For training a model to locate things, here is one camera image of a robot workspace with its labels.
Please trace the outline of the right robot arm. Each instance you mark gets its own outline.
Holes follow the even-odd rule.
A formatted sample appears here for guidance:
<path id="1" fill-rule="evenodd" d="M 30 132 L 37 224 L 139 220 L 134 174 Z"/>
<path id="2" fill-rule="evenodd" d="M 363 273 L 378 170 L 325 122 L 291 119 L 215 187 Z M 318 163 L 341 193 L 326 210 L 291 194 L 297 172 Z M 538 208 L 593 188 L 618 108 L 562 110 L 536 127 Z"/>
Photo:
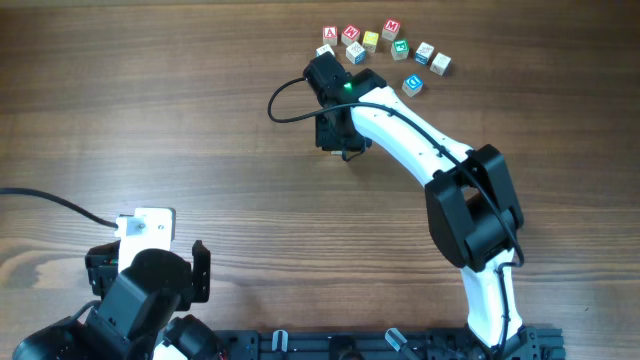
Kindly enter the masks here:
<path id="1" fill-rule="evenodd" d="M 341 141 L 373 141 L 423 186 L 430 236 L 462 274 L 468 327 L 486 347 L 504 348 L 522 325 L 511 270 L 524 262 L 516 237 L 524 218 L 504 156 L 441 133 L 370 69 L 351 75 L 323 54 L 303 77 Z"/>

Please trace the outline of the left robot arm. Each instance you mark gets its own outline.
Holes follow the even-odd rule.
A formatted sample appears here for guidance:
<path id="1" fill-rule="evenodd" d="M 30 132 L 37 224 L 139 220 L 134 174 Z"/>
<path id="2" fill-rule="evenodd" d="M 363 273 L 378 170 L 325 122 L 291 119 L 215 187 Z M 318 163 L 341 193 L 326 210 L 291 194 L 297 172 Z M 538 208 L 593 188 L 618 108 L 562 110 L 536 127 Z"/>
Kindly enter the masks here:
<path id="1" fill-rule="evenodd" d="M 41 329 L 14 350 L 14 359 L 151 359 L 159 332 L 176 311 L 205 303 L 211 253 L 198 240 L 193 261 L 145 249 L 120 272 L 106 295 Z"/>

